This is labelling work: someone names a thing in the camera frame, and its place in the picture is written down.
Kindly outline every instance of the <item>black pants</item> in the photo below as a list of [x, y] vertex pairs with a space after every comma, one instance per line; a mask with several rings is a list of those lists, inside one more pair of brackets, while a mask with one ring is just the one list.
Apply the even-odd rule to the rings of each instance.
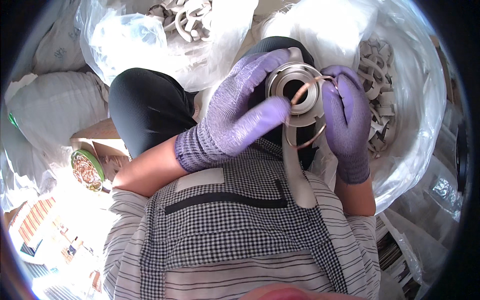
[[[297, 40], [288, 37], [268, 37], [245, 53], [270, 52], [275, 49], [298, 47], [304, 61], [313, 66], [313, 58]], [[113, 123], [133, 158], [144, 151], [182, 133], [197, 123], [193, 97], [172, 77], [155, 71], [133, 68], [122, 72], [112, 82], [108, 105]], [[255, 88], [249, 108], [265, 100], [265, 81]], [[298, 130], [298, 142], [303, 143], [314, 135], [314, 125]], [[282, 126], [271, 130], [264, 138], [282, 145]], [[299, 151], [299, 159], [307, 168], [313, 161], [315, 149]]]

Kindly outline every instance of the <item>metal ring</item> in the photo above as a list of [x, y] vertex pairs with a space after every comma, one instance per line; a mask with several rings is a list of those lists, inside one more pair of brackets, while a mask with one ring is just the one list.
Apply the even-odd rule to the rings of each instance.
[[[320, 80], [330, 80], [334, 87], [336, 88], [336, 90], [338, 91], [338, 83], [336, 82], [336, 79], [333, 78], [332, 76], [328, 76], [328, 75], [322, 75], [322, 76], [317, 76], [315, 78], [313, 78], [313, 80], [311, 80], [310, 82], [307, 82], [305, 83], [304, 85], [302, 85], [302, 87], [295, 93], [295, 96], [293, 96], [292, 100], [290, 101], [290, 105], [293, 107], [299, 100], [300, 98], [302, 97], [302, 95], [307, 91], [307, 89], [309, 88], [309, 86], [319, 82]], [[288, 126], [288, 122], [290, 121], [290, 115], [287, 116], [286, 120], [285, 120], [285, 125]], [[301, 144], [300, 146], [297, 146], [297, 145], [294, 145], [290, 142], [290, 140], [288, 139], [288, 135], [287, 135], [287, 130], [285, 130], [285, 139], [287, 141], [287, 143], [294, 147], [295, 149], [297, 150], [300, 150], [300, 149], [303, 149], [305, 147], [308, 147], [310, 146], [311, 144], [313, 144], [313, 142], [315, 142], [315, 140], [320, 136], [320, 134], [322, 134], [322, 132], [325, 130], [325, 128], [327, 127], [326, 124], [324, 124], [320, 130], [317, 132], [316, 135], [313, 136], [313, 138], [309, 139], [308, 141], [304, 142], [303, 144]]]

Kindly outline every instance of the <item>purple knit glove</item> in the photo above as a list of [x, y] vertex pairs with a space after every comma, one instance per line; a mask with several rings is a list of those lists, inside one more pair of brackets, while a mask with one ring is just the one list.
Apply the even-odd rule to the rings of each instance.
[[270, 97], [247, 111], [253, 89], [268, 73], [286, 63], [290, 53], [279, 49], [242, 58], [215, 91], [204, 119], [178, 135], [175, 155], [187, 172], [229, 159], [285, 121], [288, 99]]
[[338, 91], [329, 81], [322, 85], [325, 134], [338, 158], [337, 174], [346, 184], [363, 183], [370, 175], [367, 141], [372, 117], [367, 96], [352, 69], [334, 65], [320, 72], [338, 82]]

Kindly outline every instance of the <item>striped shirt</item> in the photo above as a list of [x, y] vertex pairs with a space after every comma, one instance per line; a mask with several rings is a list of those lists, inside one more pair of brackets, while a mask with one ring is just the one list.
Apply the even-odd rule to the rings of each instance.
[[[348, 293], [378, 298], [380, 267], [375, 218], [345, 216], [338, 197], [318, 177], [307, 173], [324, 223], [342, 266]], [[140, 298], [140, 250], [146, 231], [144, 206], [148, 199], [113, 189], [110, 211], [118, 219], [104, 247], [104, 291], [111, 299]], [[333, 292], [328, 277], [309, 250], [195, 265], [167, 271], [166, 299], [230, 300], [272, 283], [291, 283], [316, 292]]]

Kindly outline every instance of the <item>white plastic scrap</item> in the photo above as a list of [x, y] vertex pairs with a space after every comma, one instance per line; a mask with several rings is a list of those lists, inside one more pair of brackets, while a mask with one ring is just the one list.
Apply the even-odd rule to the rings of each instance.
[[177, 30], [187, 42], [210, 41], [211, 12], [211, 0], [163, 0], [151, 6], [147, 16], [161, 21], [166, 34]]
[[368, 149], [372, 158], [387, 149], [395, 135], [395, 95], [392, 80], [395, 74], [393, 49], [383, 40], [370, 38], [360, 42], [360, 65], [357, 71], [370, 101], [372, 121]]

